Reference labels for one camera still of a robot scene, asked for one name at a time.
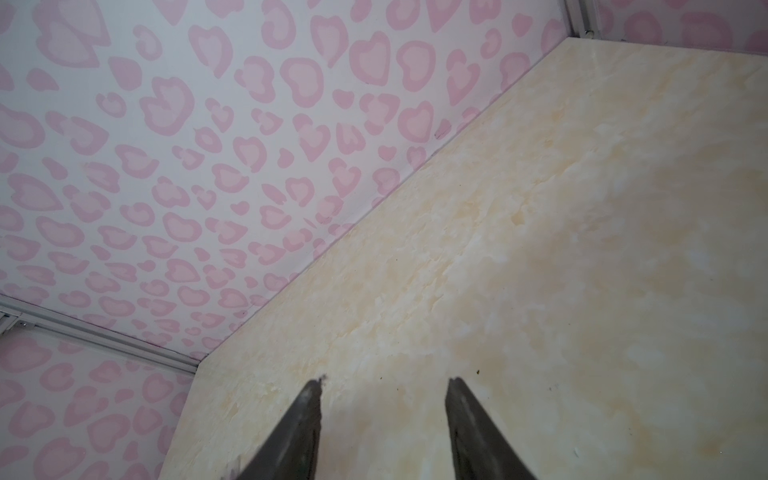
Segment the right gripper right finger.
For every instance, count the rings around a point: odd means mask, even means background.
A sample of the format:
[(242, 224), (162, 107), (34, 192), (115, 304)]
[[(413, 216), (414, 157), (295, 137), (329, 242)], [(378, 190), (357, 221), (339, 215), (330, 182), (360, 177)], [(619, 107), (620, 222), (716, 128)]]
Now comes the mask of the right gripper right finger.
[(450, 378), (445, 396), (457, 480), (535, 480), (466, 382)]

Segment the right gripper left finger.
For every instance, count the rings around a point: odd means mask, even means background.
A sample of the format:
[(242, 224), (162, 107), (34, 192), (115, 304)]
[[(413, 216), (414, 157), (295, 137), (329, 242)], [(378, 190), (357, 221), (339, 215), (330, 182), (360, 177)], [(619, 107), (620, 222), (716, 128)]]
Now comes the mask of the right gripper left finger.
[(321, 435), (323, 378), (309, 380), (237, 480), (312, 480)]

